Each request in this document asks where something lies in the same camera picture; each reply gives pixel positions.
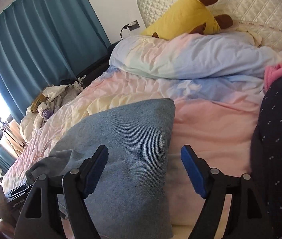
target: pillow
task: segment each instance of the pillow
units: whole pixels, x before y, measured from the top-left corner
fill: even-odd
[[[205,35],[220,31],[213,14],[199,0],[177,0],[167,12],[141,34],[170,40],[183,33],[190,33],[195,27],[206,23]]]
[[[88,116],[26,172],[27,181],[42,173],[63,175],[105,145],[108,163],[94,193],[84,200],[101,238],[171,238],[164,185],[174,113],[171,99],[153,99]],[[58,200],[66,214],[63,195]]]

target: blue gripper pad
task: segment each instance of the blue gripper pad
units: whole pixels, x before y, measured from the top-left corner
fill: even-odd
[[[199,158],[189,145],[182,147],[181,159],[195,192],[205,199],[208,192],[205,189],[204,177],[195,163]]]
[[[86,199],[96,189],[108,159],[108,148],[106,146],[100,145],[94,155],[90,158],[90,161],[87,165],[89,172],[85,179],[85,188],[83,191],[84,199]]]

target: teal curtain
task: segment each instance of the teal curtain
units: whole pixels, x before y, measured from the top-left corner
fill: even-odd
[[[75,79],[110,42],[88,0],[16,0],[0,14],[0,92],[20,123],[47,86]]]

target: pastel comforter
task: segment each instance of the pastel comforter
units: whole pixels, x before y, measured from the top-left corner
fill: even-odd
[[[191,145],[211,167],[227,175],[249,172],[249,148],[263,99],[264,68],[279,58],[256,48],[247,33],[183,34],[171,41],[133,36],[121,41],[110,68],[41,128],[5,175],[5,191],[25,183],[25,171],[46,157],[80,120],[146,99],[171,98],[176,106],[165,191],[175,238],[189,233],[204,201],[196,195],[180,159]],[[222,222],[226,220],[227,199]]]

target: white wall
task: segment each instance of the white wall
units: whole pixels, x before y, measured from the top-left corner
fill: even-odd
[[[141,18],[137,0],[89,0],[96,12],[109,40],[114,43],[120,40],[120,31],[122,27],[134,20],[137,20],[140,27],[130,33],[137,35],[145,29]],[[122,32],[122,36],[129,36],[128,30]]]

